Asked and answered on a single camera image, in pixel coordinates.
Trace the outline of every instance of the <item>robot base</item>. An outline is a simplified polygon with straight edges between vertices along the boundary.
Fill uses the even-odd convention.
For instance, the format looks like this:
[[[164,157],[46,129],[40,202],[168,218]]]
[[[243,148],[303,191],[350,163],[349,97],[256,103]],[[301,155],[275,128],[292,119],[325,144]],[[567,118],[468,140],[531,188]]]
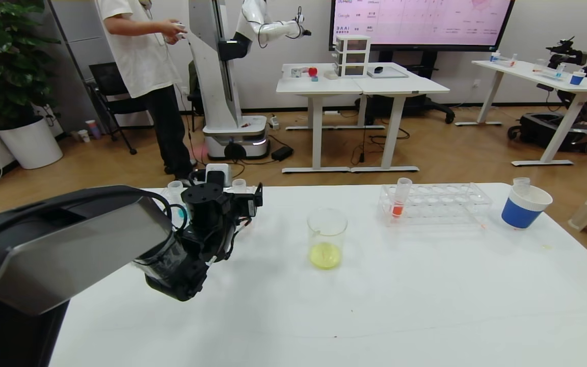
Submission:
[[[266,116],[242,116],[245,127],[235,129],[203,129],[207,157],[210,160],[227,160],[225,149],[230,142],[241,145],[247,160],[260,160],[270,153]]]

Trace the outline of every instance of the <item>person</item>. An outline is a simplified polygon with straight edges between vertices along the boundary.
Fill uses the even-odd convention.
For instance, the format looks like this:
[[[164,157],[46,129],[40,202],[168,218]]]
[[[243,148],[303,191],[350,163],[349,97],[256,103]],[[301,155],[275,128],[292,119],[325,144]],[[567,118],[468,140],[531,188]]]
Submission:
[[[128,93],[140,98],[153,118],[165,172],[186,181],[194,168],[173,90],[181,79],[166,45],[186,30],[177,19],[154,21],[150,0],[96,0],[96,5]]]

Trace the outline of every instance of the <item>blue cup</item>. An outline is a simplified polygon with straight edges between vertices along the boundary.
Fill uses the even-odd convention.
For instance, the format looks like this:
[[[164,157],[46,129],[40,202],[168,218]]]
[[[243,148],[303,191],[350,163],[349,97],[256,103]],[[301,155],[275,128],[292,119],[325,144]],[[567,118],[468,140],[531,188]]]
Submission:
[[[573,72],[572,79],[570,79],[570,84],[572,84],[573,86],[580,86],[581,82],[583,82],[584,77],[585,77],[585,72],[582,72],[582,71]]]
[[[520,196],[515,188],[511,188],[501,218],[512,227],[527,229],[552,201],[552,197],[546,191],[536,186],[530,186],[523,196]]]

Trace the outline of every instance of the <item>wooden floor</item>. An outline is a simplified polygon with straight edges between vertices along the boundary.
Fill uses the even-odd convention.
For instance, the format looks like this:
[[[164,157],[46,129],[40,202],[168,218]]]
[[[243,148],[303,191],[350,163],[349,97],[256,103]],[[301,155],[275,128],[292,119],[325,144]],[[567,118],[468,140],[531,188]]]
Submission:
[[[554,197],[547,213],[587,248],[587,229],[575,232],[567,225],[573,212],[587,200],[587,155],[559,153],[559,159],[575,162],[574,166],[513,167],[511,161],[537,160],[543,149],[520,142],[510,142],[507,128],[516,125],[516,118],[525,112],[544,111],[544,108],[503,108],[491,112],[491,119],[503,121],[503,127],[445,125],[445,115],[429,112],[423,118],[405,118],[402,127],[410,134],[408,140],[399,140],[393,158],[394,165],[415,165],[415,173],[280,173],[284,167],[311,165],[311,132],[285,132],[284,126],[305,125],[306,112],[278,114],[282,130],[272,132],[275,137],[291,145],[295,153],[280,163],[248,165],[241,177],[249,184],[261,181],[266,186],[359,185],[391,184],[401,176],[415,183],[438,182],[506,182],[513,177],[531,177],[533,183]],[[456,109],[456,121],[473,121],[478,108]],[[355,123],[356,117],[326,116],[325,123]],[[164,187],[172,176],[163,172],[158,147],[152,130],[133,130],[128,138],[138,149],[130,155],[123,142],[110,139],[95,140],[89,144],[72,138],[60,142],[65,153],[62,160],[37,170],[15,169],[0,180],[0,211],[42,198],[53,197],[82,188],[125,184],[138,188]],[[366,132],[385,134],[384,130]],[[354,148],[361,143],[361,130],[337,130],[323,133],[323,165],[351,165]],[[202,134],[193,134],[194,151],[200,160]],[[380,148],[366,144],[366,161],[362,165],[379,165]],[[241,168],[233,166],[238,172]]]

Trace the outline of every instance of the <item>monitor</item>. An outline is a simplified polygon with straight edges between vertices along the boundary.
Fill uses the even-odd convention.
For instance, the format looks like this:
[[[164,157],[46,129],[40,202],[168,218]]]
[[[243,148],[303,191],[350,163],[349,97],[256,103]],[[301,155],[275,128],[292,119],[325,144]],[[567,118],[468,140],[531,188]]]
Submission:
[[[497,51],[515,0],[332,0],[336,35],[367,35],[372,49]]]

